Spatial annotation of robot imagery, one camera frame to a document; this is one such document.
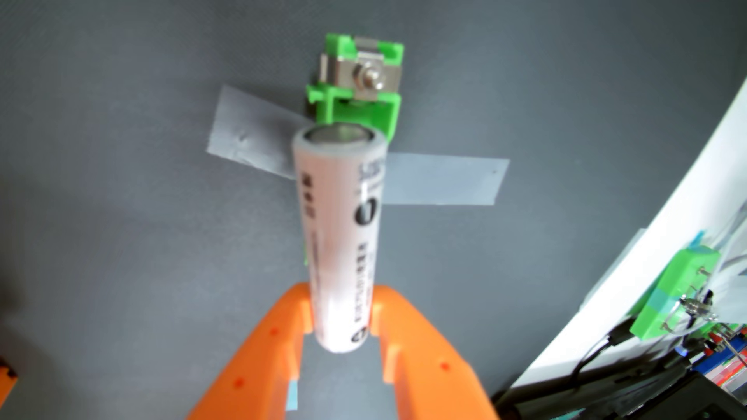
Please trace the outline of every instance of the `metal bracket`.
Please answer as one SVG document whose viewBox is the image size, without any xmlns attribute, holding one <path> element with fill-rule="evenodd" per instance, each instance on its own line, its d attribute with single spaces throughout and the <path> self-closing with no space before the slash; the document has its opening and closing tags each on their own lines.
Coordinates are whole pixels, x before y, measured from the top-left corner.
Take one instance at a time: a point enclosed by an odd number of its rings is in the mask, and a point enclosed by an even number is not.
<svg viewBox="0 0 747 420">
<path fill-rule="evenodd" d="M 379 92 L 397 92 L 402 67 L 384 64 L 379 41 L 366 37 L 353 40 L 358 50 L 355 60 L 321 55 L 319 81 L 353 89 L 353 98 L 363 101 L 376 101 Z"/>
</svg>

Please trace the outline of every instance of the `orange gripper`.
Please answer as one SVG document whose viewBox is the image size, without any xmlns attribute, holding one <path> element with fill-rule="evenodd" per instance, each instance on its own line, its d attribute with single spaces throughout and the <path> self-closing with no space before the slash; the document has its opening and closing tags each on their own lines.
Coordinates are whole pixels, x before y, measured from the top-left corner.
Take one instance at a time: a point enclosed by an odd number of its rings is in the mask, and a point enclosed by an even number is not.
<svg viewBox="0 0 747 420">
<path fill-rule="evenodd" d="M 309 284 L 291 287 L 264 316 L 188 420 L 283 420 L 298 380 L 303 336 L 313 330 Z M 498 420 L 470 365 L 394 289 L 373 290 L 371 334 L 400 420 Z"/>
</svg>

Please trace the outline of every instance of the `grey wall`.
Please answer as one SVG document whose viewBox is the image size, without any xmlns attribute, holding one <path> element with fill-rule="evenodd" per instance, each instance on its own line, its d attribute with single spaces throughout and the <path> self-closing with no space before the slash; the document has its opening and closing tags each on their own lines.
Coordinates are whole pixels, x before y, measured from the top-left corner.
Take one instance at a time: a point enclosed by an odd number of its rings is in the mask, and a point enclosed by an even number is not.
<svg viewBox="0 0 747 420">
<path fill-rule="evenodd" d="M 377 279 L 507 386 L 707 141 L 744 22 L 742 1 L 0 1 L 21 376 L 0 419 L 182 418 L 304 280 L 294 185 L 204 149 L 222 83 L 303 111 L 328 31 L 406 44 L 394 150 L 511 159 L 495 206 L 387 207 Z M 288 418 L 394 418 L 376 344 L 307 340 Z"/>
</svg>

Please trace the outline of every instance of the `grey tape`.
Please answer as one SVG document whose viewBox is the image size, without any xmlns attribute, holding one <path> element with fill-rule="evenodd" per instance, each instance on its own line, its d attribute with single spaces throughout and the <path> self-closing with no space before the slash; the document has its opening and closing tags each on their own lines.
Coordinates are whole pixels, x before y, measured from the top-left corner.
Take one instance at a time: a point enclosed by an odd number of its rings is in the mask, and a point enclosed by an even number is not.
<svg viewBox="0 0 747 420">
<path fill-rule="evenodd" d="M 291 139 L 311 120 L 223 85 L 208 153 L 295 178 Z M 389 153 L 385 204 L 492 206 L 508 159 Z"/>
<path fill-rule="evenodd" d="M 389 153 L 386 204 L 492 206 L 508 159 Z"/>
<path fill-rule="evenodd" d="M 291 139 L 313 122 L 223 85 L 208 153 L 294 179 Z"/>
</svg>

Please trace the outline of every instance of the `white battery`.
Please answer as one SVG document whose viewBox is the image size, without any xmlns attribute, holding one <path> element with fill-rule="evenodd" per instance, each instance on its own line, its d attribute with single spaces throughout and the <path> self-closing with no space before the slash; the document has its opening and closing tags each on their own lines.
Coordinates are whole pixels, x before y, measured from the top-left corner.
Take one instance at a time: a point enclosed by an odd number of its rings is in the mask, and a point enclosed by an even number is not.
<svg viewBox="0 0 747 420">
<path fill-rule="evenodd" d="M 352 123 L 293 139 L 314 334 L 333 353 L 368 336 L 387 146 L 382 132 Z"/>
</svg>

